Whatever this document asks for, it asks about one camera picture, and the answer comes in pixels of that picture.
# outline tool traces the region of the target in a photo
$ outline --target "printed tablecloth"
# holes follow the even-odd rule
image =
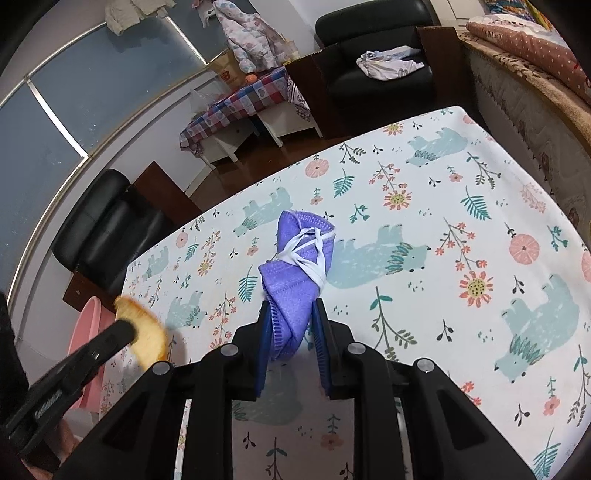
[[[200,140],[232,122],[256,115],[257,112],[285,101],[295,106],[300,117],[310,120],[310,108],[306,100],[285,67],[280,67],[216,103],[202,116],[191,121],[179,135],[181,148],[197,153],[200,150]]]
[[[591,255],[486,132],[457,107],[388,125],[258,182],[142,255],[124,294],[170,329],[171,362],[198,361],[256,321],[257,267],[287,209],[336,226],[322,292],[332,320],[389,359],[434,359],[539,479],[557,472],[591,419]],[[128,349],[114,357],[103,413],[138,376]],[[353,405],[323,395],[310,332],[293,359],[269,365],[259,401],[234,403],[233,455],[237,480],[352,479]]]

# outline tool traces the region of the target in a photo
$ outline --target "hanging clothes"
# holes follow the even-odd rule
[[[283,37],[258,14],[246,14],[232,2],[213,2],[216,16],[244,73],[271,70],[289,60]]]
[[[109,0],[105,6],[105,21],[109,30],[121,35],[125,29],[151,15],[166,17],[165,7],[175,5],[174,0]]]

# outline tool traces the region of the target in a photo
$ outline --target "screw head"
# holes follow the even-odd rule
[[[220,349],[223,356],[234,356],[238,353],[238,347],[233,343],[227,343]]]
[[[347,350],[352,355],[361,355],[365,353],[365,345],[359,342],[353,342],[347,345]]]
[[[170,370],[170,364],[168,362],[157,362],[152,365],[152,372],[154,375],[165,375]]]
[[[421,358],[417,362],[417,368],[421,372],[425,372],[426,374],[428,374],[429,372],[432,372],[433,370],[435,370],[435,364],[432,361],[430,361],[428,358]]]

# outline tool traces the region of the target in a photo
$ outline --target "plaid tablecloth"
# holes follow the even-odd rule
[[[189,123],[180,134],[181,148],[200,153],[200,140],[232,122],[256,115],[257,112],[286,100],[296,106],[302,118],[310,120],[306,100],[285,71],[285,67],[280,67],[216,103],[202,116]]]

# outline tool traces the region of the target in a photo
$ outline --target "purple face mask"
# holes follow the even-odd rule
[[[312,302],[330,269],[335,227],[309,212],[285,211],[277,226],[277,259],[259,266],[271,305],[271,360],[291,358],[308,326]]]

